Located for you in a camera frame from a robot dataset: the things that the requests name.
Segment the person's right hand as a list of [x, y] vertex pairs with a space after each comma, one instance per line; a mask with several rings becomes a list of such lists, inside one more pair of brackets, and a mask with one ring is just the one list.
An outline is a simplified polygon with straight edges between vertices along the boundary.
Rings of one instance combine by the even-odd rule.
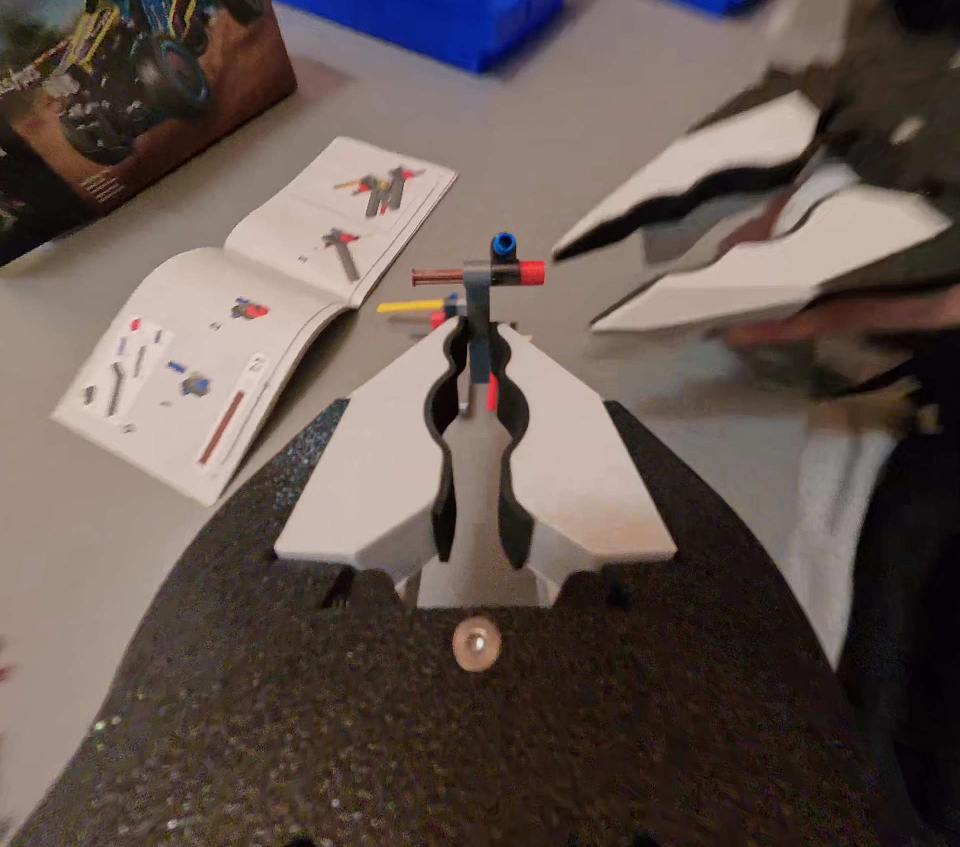
[[902, 335], [926, 321], [925, 300], [877, 294], [841, 298], [776, 321], [734, 326], [726, 346], [750, 365], [782, 369], [814, 404], [815, 425], [848, 433], [897, 435], [908, 411], [901, 388], [843, 396], [903, 362], [873, 337]]

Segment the lego assembly with yellow axle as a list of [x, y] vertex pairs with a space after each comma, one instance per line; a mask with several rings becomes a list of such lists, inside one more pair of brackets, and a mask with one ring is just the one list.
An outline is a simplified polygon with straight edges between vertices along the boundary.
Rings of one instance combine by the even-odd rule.
[[411, 301], [385, 301], [378, 304], [376, 313], [393, 319], [413, 319], [429, 330], [437, 330], [447, 321], [465, 313], [466, 303], [456, 292], [442, 298]]

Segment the dark grey lego beam assembly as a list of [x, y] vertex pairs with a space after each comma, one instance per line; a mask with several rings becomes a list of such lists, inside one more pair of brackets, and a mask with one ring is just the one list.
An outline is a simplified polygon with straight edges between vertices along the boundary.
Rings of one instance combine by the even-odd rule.
[[468, 328], [467, 367], [469, 380], [462, 399], [460, 416], [474, 412], [476, 389], [486, 385], [496, 389], [491, 381], [491, 291], [497, 287], [538, 288], [546, 280], [546, 264], [542, 260], [522, 260], [518, 255], [515, 235], [502, 230], [489, 243], [488, 258], [464, 261], [455, 268], [414, 268], [413, 287], [455, 286], [462, 288], [463, 297], [459, 316]]

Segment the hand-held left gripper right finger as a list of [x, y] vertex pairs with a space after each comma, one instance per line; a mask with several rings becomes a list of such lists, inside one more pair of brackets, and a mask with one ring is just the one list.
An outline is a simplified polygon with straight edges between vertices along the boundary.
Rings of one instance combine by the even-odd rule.
[[678, 547], [610, 409], [510, 325], [490, 337], [501, 460], [500, 543], [552, 605], [570, 577], [672, 559]]

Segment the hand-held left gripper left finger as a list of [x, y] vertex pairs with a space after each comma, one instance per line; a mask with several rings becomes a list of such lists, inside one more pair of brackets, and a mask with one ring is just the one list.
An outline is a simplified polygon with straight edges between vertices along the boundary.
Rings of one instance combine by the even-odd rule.
[[381, 572], [402, 598], [438, 556], [431, 511], [446, 455], [431, 432], [433, 388], [459, 369], [446, 321], [355, 389], [277, 537], [278, 560]]

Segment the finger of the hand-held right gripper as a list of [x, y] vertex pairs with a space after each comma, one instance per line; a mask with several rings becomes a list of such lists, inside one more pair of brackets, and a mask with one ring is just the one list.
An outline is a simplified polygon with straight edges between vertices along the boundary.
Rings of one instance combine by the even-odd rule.
[[918, 194], [843, 189], [794, 229], [740, 243], [701, 268], [671, 273], [618, 302], [596, 335], [670, 335], [796, 313], [837, 278], [932, 241], [952, 220]]
[[688, 133], [594, 206], [554, 245], [561, 263], [684, 221], [718, 198], [792, 184], [822, 143], [823, 112], [795, 91]]

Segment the lego instruction booklet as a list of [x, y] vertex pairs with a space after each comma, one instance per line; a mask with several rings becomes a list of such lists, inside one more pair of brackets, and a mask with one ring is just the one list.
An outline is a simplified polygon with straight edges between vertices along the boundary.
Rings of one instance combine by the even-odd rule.
[[306, 350], [362, 307], [457, 176], [336, 137], [222, 247], [155, 268], [52, 420], [215, 504]]

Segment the lego buggy set box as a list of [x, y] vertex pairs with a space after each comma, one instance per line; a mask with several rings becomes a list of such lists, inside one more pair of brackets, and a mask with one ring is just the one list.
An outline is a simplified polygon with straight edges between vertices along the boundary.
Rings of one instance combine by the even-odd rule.
[[295, 89], [271, 0], [1, 0], [1, 265]]

